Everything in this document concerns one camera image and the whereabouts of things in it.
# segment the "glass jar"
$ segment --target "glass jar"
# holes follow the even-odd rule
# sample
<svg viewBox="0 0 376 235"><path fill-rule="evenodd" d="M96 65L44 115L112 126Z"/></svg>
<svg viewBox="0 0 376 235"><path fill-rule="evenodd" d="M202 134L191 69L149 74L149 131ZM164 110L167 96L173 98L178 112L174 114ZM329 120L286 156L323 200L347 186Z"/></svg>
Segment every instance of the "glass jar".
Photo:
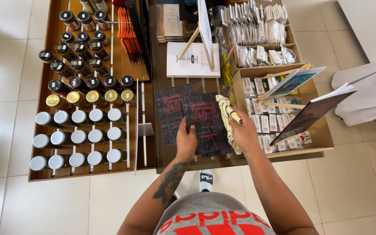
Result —
<svg viewBox="0 0 376 235"><path fill-rule="evenodd" d="M111 109L108 111L108 119L114 124L122 125L127 122L127 115L120 109Z"/></svg>
<svg viewBox="0 0 376 235"><path fill-rule="evenodd" d="M76 58L70 62L70 66L78 72L81 77L90 78L94 70L84 63L82 59Z"/></svg>
<svg viewBox="0 0 376 235"><path fill-rule="evenodd" d="M107 152L94 151L88 155L89 164L95 166L98 164L108 163Z"/></svg>
<svg viewBox="0 0 376 235"><path fill-rule="evenodd" d="M79 145L89 145L92 144L88 139L88 131L76 130L72 133L72 142Z"/></svg>
<svg viewBox="0 0 376 235"><path fill-rule="evenodd" d="M110 21L105 10L98 10L94 13L95 20L97 21L99 27L101 29L107 30L111 28L111 23L107 23L106 21Z"/></svg>
<svg viewBox="0 0 376 235"><path fill-rule="evenodd" d="M102 84L102 82L96 77L88 79L88 82L86 84L89 88L98 92L101 95L105 95L105 93L108 91L107 87L104 86L104 84Z"/></svg>
<svg viewBox="0 0 376 235"><path fill-rule="evenodd" d="M66 98L70 92L73 90L68 87L65 83L61 82L60 80L54 79L49 82L49 90L52 92L57 93L60 96Z"/></svg>
<svg viewBox="0 0 376 235"><path fill-rule="evenodd" d="M89 113L83 110L75 111L72 114L72 120L80 126L93 126L95 123L89 118Z"/></svg>
<svg viewBox="0 0 376 235"><path fill-rule="evenodd" d="M124 91L123 86L118 82L117 78L115 78L114 76L106 77L104 84L108 88L115 90L118 94L121 94Z"/></svg>
<svg viewBox="0 0 376 235"><path fill-rule="evenodd" d="M91 0L79 0L84 7L84 10L93 14L96 11L96 8L92 5Z"/></svg>
<svg viewBox="0 0 376 235"><path fill-rule="evenodd" d="M63 110L66 112L72 111L73 105L66 99L59 97L58 95L51 94L46 99L46 104L55 109Z"/></svg>
<svg viewBox="0 0 376 235"><path fill-rule="evenodd" d="M74 14L69 10L63 10L59 14L59 18L69 30L78 30L81 29L81 23L75 19Z"/></svg>
<svg viewBox="0 0 376 235"><path fill-rule="evenodd" d="M123 87L125 87L126 89L130 89L133 91L133 93L137 93L137 84L136 82L134 81L133 77L130 76L130 75L126 75L124 77L121 78L121 84L123 85Z"/></svg>
<svg viewBox="0 0 376 235"><path fill-rule="evenodd" d="M33 146L36 148L58 148L50 142L50 136L38 134L33 139Z"/></svg>
<svg viewBox="0 0 376 235"><path fill-rule="evenodd" d="M78 58L78 54L76 54L74 50L70 49L64 42L56 44L55 51L69 62L71 62L75 58Z"/></svg>
<svg viewBox="0 0 376 235"><path fill-rule="evenodd" d="M75 143L71 139L72 132L56 131L50 137L50 142L55 146L74 146Z"/></svg>
<svg viewBox="0 0 376 235"><path fill-rule="evenodd" d="M84 60L89 61L93 55L81 41L77 41L72 45L72 49Z"/></svg>
<svg viewBox="0 0 376 235"><path fill-rule="evenodd" d="M127 132L122 128L113 127L107 132L108 139L116 142L125 142L127 140Z"/></svg>
<svg viewBox="0 0 376 235"><path fill-rule="evenodd" d="M88 166L88 153L74 153L69 158L71 167Z"/></svg>
<svg viewBox="0 0 376 235"><path fill-rule="evenodd" d="M94 32L94 39L99 40L103 46L108 45L108 38L105 36L104 32L97 30Z"/></svg>
<svg viewBox="0 0 376 235"><path fill-rule="evenodd" d="M83 109L89 109L89 107L91 107L91 103L85 99L85 96L82 96L77 92L71 92L68 94L68 102Z"/></svg>
<svg viewBox="0 0 376 235"><path fill-rule="evenodd" d="M35 156L30 161L30 169L33 171L49 169L49 158L50 156Z"/></svg>
<svg viewBox="0 0 376 235"><path fill-rule="evenodd" d="M76 72L71 67L60 60L55 60L53 63L51 63L50 68L66 79L76 75Z"/></svg>
<svg viewBox="0 0 376 235"><path fill-rule="evenodd" d="M111 163L127 161L127 150L112 149L107 153L107 160Z"/></svg>
<svg viewBox="0 0 376 235"><path fill-rule="evenodd" d="M107 4L105 4L104 0L92 0L97 7L98 10L105 10L105 12L108 12Z"/></svg>
<svg viewBox="0 0 376 235"><path fill-rule="evenodd" d="M130 106L133 106L133 107L136 106L136 98L131 90L123 91L123 93L121 93L121 98L123 99L124 102L126 102Z"/></svg>
<svg viewBox="0 0 376 235"><path fill-rule="evenodd" d="M109 54L99 40L93 40L89 43L89 47L94 51L95 55L102 60L108 60Z"/></svg>
<svg viewBox="0 0 376 235"><path fill-rule="evenodd" d="M68 45L68 47L71 47L74 42L76 42L75 36L71 34L70 32L64 32L60 35L60 39Z"/></svg>
<svg viewBox="0 0 376 235"><path fill-rule="evenodd" d="M79 41L83 42L86 47L89 47L89 41L91 40L87 32L81 32L77 36Z"/></svg>
<svg viewBox="0 0 376 235"><path fill-rule="evenodd" d="M107 77L110 75L109 68L107 68L107 66L102 62L100 57L93 57L89 61L89 65L91 65L100 74L100 76Z"/></svg>
<svg viewBox="0 0 376 235"><path fill-rule="evenodd" d="M101 109L93 109L89 113L89 118L91 119L91 121L98 125L109 125L110 123L108 114Z"/></svg>
<svg viewBox="0 0 376 235"><path fill-rule="evenodd" d="M54 155L49 159L49 167L51 169L60 169L60 168L68 168L71 167L69 163L69 158L71 156L69 154L65 155Z"/></svg>
<svg viewBox="0 0 376 235"><path fill-rule="evenodd" d="M39 112L35 116L35 122L40 126L48 126L56 129L61 127L59 124L55 122L54 115L48 112Z"/></svg>
<svg viewBox="0 0 376 235"><path fill-rule="evenodd" d="M88 87L86 82L79 77L69 79L69 86L83 95L91 91L91 88Z"/></svg>
<svg viewBox="0 0 376 235"><path fill-rule="evenodd" d="M55 60L59 60L53 53L49 50L43 50L39 53L39 58L46 64L51 64Z"/></svg>
<svg viewBox="0 0 376 235"><path fill-rule="evenodd" d="M107 91L107 93L105 93L105 99L115 108L119 108L124 104L121 96L119 96L114 90Z"/></svg>
<svg viewBox="0 0 376 235"><path fill-rule="evenodd" d="M86 100L99 108L105 108L108 105L107 100L100 96L96 91L90 91L88 94L86 94Z"/></svg>
<svg viewBox="0 0 376 235"><path fill-rule="evenodd" d="M77 14L77 16L78 16L78 20L82 23L82 26L84 27L85 30L93 31L97 28L89 12L81 11L80 13Z"/></svg>
<svg viewBox="0 0 376 235"><path fill-rule="evenodd" d="M76 124L72 120L72 115L68 112L65 112L63 110L57 111L57 113L54 116L55 122L58 123L61 126L65 127L76 127L78 124Z"/></svg>
<svg viewBox="0 0 376 235"><path fill-rule="evenodd" d="M109 143L107 132L98 129L92 130L88 134L88 139L92 143Z"/></svg>

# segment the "white jar lid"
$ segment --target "white jar lid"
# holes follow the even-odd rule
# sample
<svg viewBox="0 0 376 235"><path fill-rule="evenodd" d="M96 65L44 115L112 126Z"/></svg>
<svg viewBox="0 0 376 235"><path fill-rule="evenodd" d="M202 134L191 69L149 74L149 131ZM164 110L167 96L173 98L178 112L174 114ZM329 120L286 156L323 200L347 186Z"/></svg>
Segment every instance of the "white jar lid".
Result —
<svg viewBox="0 0 376 235"><path fill-rule="evenodd" d="M49 159L49 167L51 169L59 169L65 163L65 159L60 155L54 155Z"/></svg>
<svg viewBox="0 0 376 235"><path fill-rule="evenodd" d="M97 129L92 130L88 134L88 139L89 139L89 141L91 141L93 143L100 142L102 140L102 131L97 130Z"/></svg>
<svg viewBox="0 0 376 235"><path fill-rule="evenodd" d="M120 120L122 116L122 112L120 109L111 109L108 111L108 118L112 121Z"/></svg>
<svg viewBox="0 0 376 235"><path fill-rule="evenodd" d="M110 140L116 141L121 137L121 130L118 127L113 127L108 130L107 136Z"/></svg>
<svg viewBox="0 0 376 235"><path fill-rule="evenodd" d="M85 156L82 153L74 153L69 158L69 164L73 167L82 166L85 162Z"/></svg>
<svg viewBox="0 0 376 235"><path fill-rule="evenodd" d="M63 143L63 141L65 141L65 138L66 138L65 133L61 131L56 131L55 133L53 133L52 137L50 137L50 141L54 145L59 145Z"/></svg>
<svg viewBox="0 0 376 235"><path fill-rule="evenodd" d="M89 118L90 118L93 122L98 122L99 120L102 119L103 116L104 116L104 113L102 112L101 109L93 109L93 110L89 113Z"/></svg>
<svg viewBox="0 0 376 235"><path fill-rule="evenodd" d="M30 161L30 168L33 171L42 170L47 164L47 160L43 156L36 156Z"/></svg>
<svg viewBox="0 0 376 235"><path fill-rule="evenodd" d="M57 111L54 116L55 122L62 124L65 123L69 118L69 114L63 110Z"/></svg>
<svg viewBox="0 0 376 235"><path fill-rule="evenodd" d="M86 119L86 113L82 110L78 110L72 113L72 121L76 123L83 123L85 119Z"/></svg>
<svg viewBox="0 0 376 235"><path fill-rule="evenodd" d="M33 145L36 148L44 148L46 147L46 145L49 144L49 141L50 141L49 136L45 134L38 134L33 139Z"/></svg>
<svg viewBox="0 0 376 235"><path fill-rule="evenodd" d="M39 112L35 116L35 122L39 125L46 125L51 119L52 116L48 112Z"/></svg>
<svg viewBox="0 0 376 235"><path fill-rule="evenodd" d="M88 163L95 166L102 160L102 154L98 151L94 151L88 155Z"/></svg>
<svg viewBox="0 0 376 235"><path fill-rule="evenodd" d="M121 152L118 149L112 149L107 153L107 159L111 163L116 163L121 159Z"/></svg>
<svg viewBox="0 0 376 235"><path fill-rule="evenodd" d="M70 138L74 143L83 143L86 139L86 133L85 131L76 130L72 133L72 136Z"/></svg>

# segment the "hand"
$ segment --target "hand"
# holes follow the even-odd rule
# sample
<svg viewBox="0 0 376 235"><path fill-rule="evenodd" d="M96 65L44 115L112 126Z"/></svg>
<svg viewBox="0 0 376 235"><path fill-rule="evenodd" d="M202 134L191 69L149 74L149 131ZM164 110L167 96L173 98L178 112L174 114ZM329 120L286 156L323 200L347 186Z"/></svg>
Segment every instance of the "hand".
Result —
<svg viewBox="0 0 376 235"><path fill-rule="evenodd" d="M179 125L178 134L176 135L176 157L181 161L190 162L194 159L195 149L197 148L197 136L195 135L195 126L191 125L189 133L186 132L187 123L185 117Z"/></svg>
<svg viewBox="0 0 376 235"><path fill-rule="evenodd" d="M243 111L234 107L232 107L232 109L236 111L242 119L242 124L240 125L231 117L228 118L228 123L233 128L233 139L237 144L239 151L245 155L250 152L261 151L258 134L253 120L250 119L247 114L243 113Z"/></svg>

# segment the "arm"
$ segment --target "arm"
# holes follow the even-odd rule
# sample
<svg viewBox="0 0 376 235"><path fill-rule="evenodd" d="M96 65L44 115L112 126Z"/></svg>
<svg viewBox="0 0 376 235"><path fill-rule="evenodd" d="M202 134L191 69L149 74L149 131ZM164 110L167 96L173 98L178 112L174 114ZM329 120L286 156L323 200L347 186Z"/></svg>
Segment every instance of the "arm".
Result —
<svg viewBox="0 0 376 235"><path fill-rule="evenodd" d="M178 187L182 176L194 159L197 147L195 126L186 133L186 121L182 119L176 136L177 153L174 160L160 176L148 187L127 214L117 235L152 234Z"/></svg>
<svg viewBox="0 0 376 235"><path fill-rule="evenodd" d="M272 163L260 149L253 121L235 109L242 118L239 125L233 119L233 138L249 164L253 184L268 220L277 234L318 234L299 201L276 173Z"/></svg>

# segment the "black jar lid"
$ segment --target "black jar lid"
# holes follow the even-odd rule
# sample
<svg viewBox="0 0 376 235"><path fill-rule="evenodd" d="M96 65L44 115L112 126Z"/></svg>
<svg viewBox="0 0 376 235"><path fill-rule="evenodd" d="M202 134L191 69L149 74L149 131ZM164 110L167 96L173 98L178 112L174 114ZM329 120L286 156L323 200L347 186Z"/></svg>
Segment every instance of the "black jar lid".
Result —
<svg viewBox="0 0 376 235"><path fill-rule="evenodd" d="M53 53L49 50L43 50L39 53L39 58L43 61L48 61L52 58Z"/></svg>
<svg viewBox="0 0 376 235"><path fill-rule="evenodd" d="M77 41L75 42L74 44L72 44L71 48L74 50L74 51L77 51L77 52L80 52L80 51L83 51L85 49L85 43L81 42L81 41Z"/></svg>
<svg viewBox="0 0 376 235"><path fill-rule="evenodd" d="M98 51L102 48L102 44L99 40L93 40L89 43L89 47L94 51Z"/></svg>
<svg viewBox="0 0 376 235"><path fill-rule="evenodd" d="M90 88L96 88L97 86L99 86L100 83L101 81L96 77L91 77L88 79L88 82L86 82L86 84Z"/></svg>
<svg viewBox="0 0 376 235"><path fill-rule="evenodd" d="M69 10L63 10L60 12L59 18L62 21L70 21L71 19L74 18L74 14Z"/></svg>
<svg viewBox="0 0 376 235"><path fill-rule="evenodd" d="M75 38L74 35L71 34L70 32L64 32L63 34L60 35L60 39L63 41L73 40L74 38Z"/></svg>
<svg viewBox="0 0 376 235"><path fill-rule="evenodd" d="M107 12L105 10L98 10L94 13L94 17L97 21L103 23L105 19L108 17Z"/></svg>
<svg viewBox="0 0 376 235"><path fill-rule="evenodd" d="M87 11L81 11L78 13L78 20L81 22L89 21L91 19L91 14Z"/></svg>
<svg viewBox="0 0 376 235"><path fill-rule="evenodd" d="M62 87L62 82L59 81L59 80L57 80L57 79L51 80L51 81L49 82L48 87L49 87L49 90L54 91L54 92L57 92L57 91L59 91L60 88Z"/></svg>
<svg viewBox="0 0 376 235"><path fill-rule="evenodd" d="M92 57L92 59L89 61L89 65L94 68L98 68L102 65L102 60L100 57Z"/></svg>
<svg viewBox="0 0 376 235"><path fill-rule="evenodd" d="M53 71L60 71L63 69L63 67L65 66L65 63L63 63L62 61L60 60L55 60L53 61L51 64L50 64L50 68L53 70Z"/></svg>
<svg viewBox="0 0 376 235"><path fill-rule="evenodd" d="M84 66L84 61L80 58L75 58L70 62L73 69L81 69Z"/></svg>
<svg viewBox="0 0 376 235"><path fill-rule="evenodd" d="M101 40L105 36L104 32L101 30L97 30L94 32L94 39Z"/></svg>
<svg viewBox="0 0 376 235"><path fill-rule="evenodd" d="M118 83L117 78L115 78L114 76L108 76L105 78L105 81L104 81L104 84L107 87L114 87L117 83Z"/></svg>
<svg viewBox="0 0 376 235"><path fill-rule="evenodd" d="M82 83L82 79L78 77L72 77L71 79L69 79L69 86L72 88L79 87L81 83Z"/></svg>
<svg viewBox="0 0 376 235"><path fill-rule="evenodd" d="M89 35L86 32L81 32L76 37L79 41L87 42L90 40Z"/></svg>
<svg viewBox="0 0 376 235"><path fill-rule="evenodd" d="M58 53L65 53L66 51L68 51L68 45L66 45L66 43L64 42L60 42L55 45L55 51L57 51Z"/></svg>
<svg viewBox="0 0 376 235"><path fill-rule="evenodd" d="M125 75L123 78L121 78L121 84L125 87L129 87L134 83L134 79L130 75Z"/></svg>

